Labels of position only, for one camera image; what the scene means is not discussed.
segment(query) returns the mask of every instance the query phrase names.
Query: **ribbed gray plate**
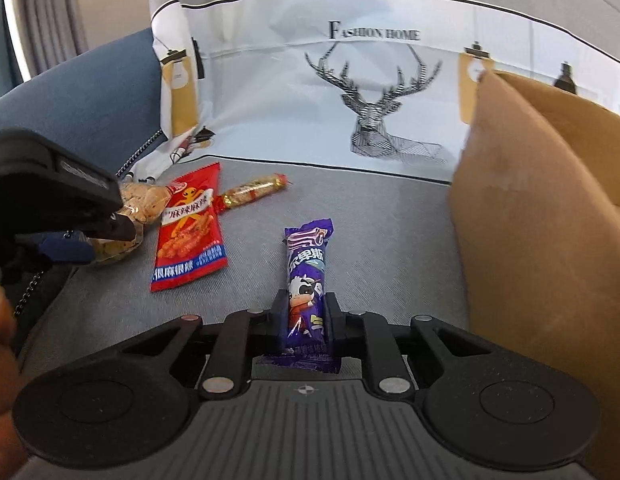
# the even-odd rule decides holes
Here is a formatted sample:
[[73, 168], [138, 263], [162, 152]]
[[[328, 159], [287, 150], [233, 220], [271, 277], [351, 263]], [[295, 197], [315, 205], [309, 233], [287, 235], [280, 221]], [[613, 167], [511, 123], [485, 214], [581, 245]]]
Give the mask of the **ribbed gray plate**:
[[16, 480], [585, 480], [570, 464], [530, 474], [470, 463], [440, 446], [408, 404], [370, 396], [360, 380], [251, 383], [205, 403], [173, 444], [141, 462], [101, 471], [32, 459]]

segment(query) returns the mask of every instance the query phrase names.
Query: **white fabric banner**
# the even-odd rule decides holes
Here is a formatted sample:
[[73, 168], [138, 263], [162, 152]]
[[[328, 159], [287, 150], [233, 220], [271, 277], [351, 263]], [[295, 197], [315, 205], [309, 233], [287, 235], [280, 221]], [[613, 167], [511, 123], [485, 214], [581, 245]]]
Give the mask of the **white fabric banner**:
[[[199, 124], [139, 161], [136, 178], [211, 154], [449, 181], [485, 68], [552, 84], [568, 63], [579, 95], [620, 114], [619, 60], [478, 2], [174, 1], [152, 30], [159, 59], [186, 49], [194, 67], [196, 41]], [[173, 92], [165, 79], [162, 90]], [[169, 96], [161, 114], [169, 128]]]

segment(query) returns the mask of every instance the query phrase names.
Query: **blue sofa armrest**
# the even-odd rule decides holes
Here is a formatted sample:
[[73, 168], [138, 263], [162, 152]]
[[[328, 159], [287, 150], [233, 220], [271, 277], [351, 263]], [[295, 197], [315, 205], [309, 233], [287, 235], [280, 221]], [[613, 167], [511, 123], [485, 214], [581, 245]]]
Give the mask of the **blue sofa armrest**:
[[114, 173], [159, 129], [160, 78], [147, 28], [5, 94], [0, 129], [30, 128]]

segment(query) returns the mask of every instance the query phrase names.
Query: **cartoon cow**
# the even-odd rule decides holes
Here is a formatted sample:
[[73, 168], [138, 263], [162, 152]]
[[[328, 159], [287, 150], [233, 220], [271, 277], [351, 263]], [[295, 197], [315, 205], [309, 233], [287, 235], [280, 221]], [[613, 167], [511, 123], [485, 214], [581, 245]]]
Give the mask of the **cartoon cow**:
[[298, 331], [301, 334], [310, 335], [303, 319], [303, 311], [316, 305], [317, 300], [322, 296], [321, 282], [308, 278], [305, 274], [295, 276], [290, 280], [288, 292], [290, 293], [289, 328], [293, 329], [294, 332]]

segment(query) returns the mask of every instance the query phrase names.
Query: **deer antler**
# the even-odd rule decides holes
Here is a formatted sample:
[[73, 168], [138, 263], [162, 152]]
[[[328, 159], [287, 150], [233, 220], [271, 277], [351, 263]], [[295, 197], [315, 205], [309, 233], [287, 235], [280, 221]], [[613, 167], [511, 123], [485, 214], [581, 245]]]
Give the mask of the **deer antler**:
[[385, 88], [383, 89], [383, 96], [381, 97], [381, 99], [379, 99], [377, 103], [378, 105], [387, 105], [389, 104], [390, 101], [396, 99], [397, 97], [402, 97], [402, 96], [410, 95], [410, 94], [416, 94], [416, 92], [421, 92], [425, 90], [430, 85], [430, 83], [434, 81], [434, 78], [436, 78], [437, 74], [439, 73], [439, 70], [441, 69], [440, 61], [437, 63], [436, 67], [434, 67], [434, 72], [432, 72], [432, 75], [426, 78], [426, 64], [421, 60], [418, 54], [414, 52], [414, 49], [410, 45], [408, 45], [408, 48], [410, 49], [410, 52], [412, 53], [412, 55], [417, 60], [417, 63], [419, 64], [418, 78], [417, 79], [413, 77], [410, 78], [410, 85], [406, 86], [405, 78], [403, 77], [403, 72], [401, 71], [400, 67], [397, 67], [396, 68], [397, 76], [398, 76], [397, 85], [391, 86], [387, 90]]
[[365, 101], [359, 94], [359, 87], [347, 76], [347, 72], [349, 72], [349, 64], [347, 61], [346, 64], [343, 65], [341, 74], [339, 74], [338, 77], [334, 75], [334, 69], [328, 66], [328, 56], [332, 53], [336, 46], [337, 43], [332, 45], [328, 51], [319, 58], [319, 62], [316, 65], [312, 63], [307, 52], [305, 53], [305, 60], [314, 69], [317, 76], [345, 92], [345, 95], [343, 95], [343, 101], [348, 107], [353, 108], [353, 106], [356, 105], [364, 105]]

